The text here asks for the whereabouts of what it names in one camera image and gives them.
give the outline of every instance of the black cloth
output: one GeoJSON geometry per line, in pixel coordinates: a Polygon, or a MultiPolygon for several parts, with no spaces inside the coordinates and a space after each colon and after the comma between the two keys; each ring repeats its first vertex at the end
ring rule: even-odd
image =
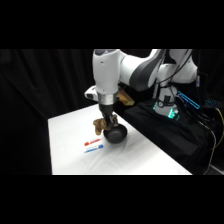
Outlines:
{"type": "Polygon", "coordinates": [[[51,175],[48,124],[0,74],[0,174],[51,175]]]}
{"type": "Polygon", "coordinates": [[[208,142],[204,138],[204,129],[184,115],[197,141],[182,116],[178,121],[172,120],[158,115],[151,106],[143,103],[126,110],[124,119],[187,170],[198,174],[198,165],[202,165],[208,154],[208,142]]]}

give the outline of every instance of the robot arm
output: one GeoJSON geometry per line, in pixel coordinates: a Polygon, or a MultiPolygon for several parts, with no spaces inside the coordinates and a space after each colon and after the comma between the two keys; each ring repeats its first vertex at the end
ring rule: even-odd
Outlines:
{"type": "Polygon", "coordinates": [[[172,82],[191,83],[196,79],[197,67],[192,61],[192,49],[171,49],[169,55],[175,64],[163,64],[166,51],[167,49],[153,49],[147,58],[130,56],[120,49],[94,51],[93,72],[96,86],[91,87],[85,96],[99,102],[100,111],[108,127],[113,126],[112,113],[117,101],[119,82],[137,91],[144,91],[157,79],[157,82],[161,82],[162,90],[155,111],[167,116],[171,108],[175,107],[171,92],[176,94],[176,89],[171,87],[171,91],[170,87],[165,88],[170,82],[169,77],[176,72],[172,82]]]}
{"type": "Polygon", "coordinates": [[[155,82],[165,51],[154,49],[147,58],[129,56],[119,49],[94,51],[93,73],[96,86],[91,87],[85,96],[99,102],[108,127],[113,125],[112,113],[117,101],[118,83],[123,82],[137,91],[147,90],[155,82]]]}

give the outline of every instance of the green light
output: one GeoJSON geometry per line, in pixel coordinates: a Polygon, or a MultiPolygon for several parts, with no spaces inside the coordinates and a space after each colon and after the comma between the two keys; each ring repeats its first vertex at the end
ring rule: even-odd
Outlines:
{"type": "Polygon", "coordinates": [[[170,110],[170,113],[169,113],[169,115],[168,115],[168,118],[171,118],[171,119],[173,119],[174,117],[175,117],[175,113],[173,112],[173,108],[170,110]]]}
{"type": "Polygon", "coordinates": [[[156,109],[156,106],[157,106],[157,103],[155,103],[155,106],[153,107],[153,110],[155,110],[155,109],[156,109]]]}

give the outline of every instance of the white tabletop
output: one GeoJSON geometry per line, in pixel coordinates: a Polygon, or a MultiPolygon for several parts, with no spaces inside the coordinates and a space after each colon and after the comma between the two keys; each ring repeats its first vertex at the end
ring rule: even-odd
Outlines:
{"type": "Polygon", "coordinates": [[[130,124],[118,116],[128,129],[126,140],[85,154],[85,142],[98,136],[93,121],[102,118],[98,105],[65,114],[48,121],[54,175],[191,175],[130,124]]]}

